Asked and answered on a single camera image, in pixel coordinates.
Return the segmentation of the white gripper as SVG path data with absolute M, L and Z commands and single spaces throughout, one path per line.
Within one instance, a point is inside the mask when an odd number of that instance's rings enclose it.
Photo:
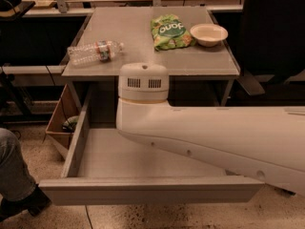
M 119 71 L 118 95 L 136 102 L 163 102 L 169 94 L 169 74 L 157 64 L 125 64 Z

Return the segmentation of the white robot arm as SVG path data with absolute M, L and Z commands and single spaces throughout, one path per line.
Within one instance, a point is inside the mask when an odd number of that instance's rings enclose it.
M 119 70 L 116 129 L 134 142 L 188 156 L 305 195 L 305 107 L 174 107 L 156 64 Z

